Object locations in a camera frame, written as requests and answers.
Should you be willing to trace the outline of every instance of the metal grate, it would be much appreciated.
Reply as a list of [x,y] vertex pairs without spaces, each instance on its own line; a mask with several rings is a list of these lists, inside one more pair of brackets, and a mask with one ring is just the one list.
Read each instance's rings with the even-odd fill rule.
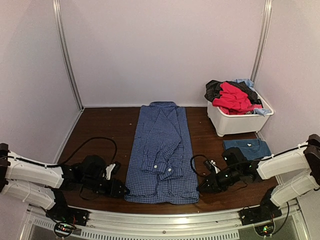
[[[33,224],[48,230],[54,229],[54,222],[51,220],[43,219],[40,217],[35,217]],[[79,234],[72,234],[73,236],[86,240],[239,240],[238,230],[212,233],[206,235],[199,235],[193,237],[165,237],[165,236],[129,236],[129,235],[115,235],[107,232],[101,232],[97,230],[92,230],[92,228],[82,227]]]
[[88,240],[239,240],[238,230],[208,234],[199,237],[130,237],[130,236],[115,236],[101,232],[82,229],[81,238]]

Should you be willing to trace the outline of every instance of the metal frame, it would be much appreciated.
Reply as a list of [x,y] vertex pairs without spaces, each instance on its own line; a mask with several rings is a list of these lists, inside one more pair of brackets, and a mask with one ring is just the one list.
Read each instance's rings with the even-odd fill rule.
[[267,36],[269,32],[271,13],[272,13],[272,0],[265,0],[260,39],[259,39],[258,48],[256,51],[256,56],[255,56],[251,78],[250,78],[252,82],[255,82],[257,80],[259,68],[262,61],[262,55],[263,55],[263,51],[266,45]]
[[64,25],[63,25],[63,20],[61,15],[61,9],[60,9],[60,0],[52,0],[52,4],[53,4],[53,12],[54,12],[54,17],[55,17],[55,22],[56,22],[56,27],[57,27],[57,32],[59,36],[62,57],[63,57],[66,73],[68,75],[68,79],[70,82],[71,90],[72,90],[76,105],[79,111],[81,111],[84,108],[84,106],[81,102],[80,94],[75,81],[74,72],[72,70],[72,66],[70,62],[66,36],[64,31]]
[[[289,205],[289,215],[294,219],[299,239],[309,240],[309,233],[297,200],[290,201]],[[253,224],[242,226],[239,210],[241,208],[189,214],[127,214],[89,210],[86,227],[81,227],[81,232],[78,232],[75,237],[102,239],[102,236],[108,235],[118,237],[118,239],[125,239],[130,236],[130,238],[137,240],[192,238],[201,240],[202,238],[205,239],[206,236],[237,234],[240,229],[252,227]],[[276,219],[286,217],[287,206],[283,206],[281,210],[282,216]],[[29,239],[32,225],[51,229],[52,223],[50,219],[45,217],[40,208],[29,206],[20,239]],[[95,237],[88,237],[87,234],[95,235]]]

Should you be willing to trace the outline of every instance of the blue plaid shirt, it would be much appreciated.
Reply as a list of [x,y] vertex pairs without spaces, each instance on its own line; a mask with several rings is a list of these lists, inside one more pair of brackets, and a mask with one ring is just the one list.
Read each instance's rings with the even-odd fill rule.
[[174,102],[142,106],[126,176],[130,194],[125,199],[148,204],[197,203],[192,156],[186,109]]

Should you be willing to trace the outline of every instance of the clothing pile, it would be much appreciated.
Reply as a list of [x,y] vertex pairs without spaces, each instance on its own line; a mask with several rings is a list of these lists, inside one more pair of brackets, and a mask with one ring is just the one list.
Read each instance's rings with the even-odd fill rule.
[[261,99],[253,88],[254,83],[250,79],[236,79],[235,81],[211,80],[206,87],[204,97],[212,102],[214,107],[220,107],[221,111],[228,115],[271,113],[264,109]]
[[193,204],[199,200],[186,109],[174,102],[142,106],[135,131],[124,199],[129,202]]

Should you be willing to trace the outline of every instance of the white wall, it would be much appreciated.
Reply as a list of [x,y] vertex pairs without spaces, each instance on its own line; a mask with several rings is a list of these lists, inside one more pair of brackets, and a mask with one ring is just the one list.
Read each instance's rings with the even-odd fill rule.
[[[78,115],[51,0],[0,0],[0,143],[52,163]],[[27,205],[0,195],[1,239],[16,240]]]
[[[320,135],[320,1],[275,0],[256,89],[275,114],[261,133],[279,153]],[[283,176],[285,180],[293,174]],[[320,235],[320,194],[299,198],[313,240]]]
[[205,84],[250,77],[264,0],[69,0],[66,40],[85,106],[205,106]]

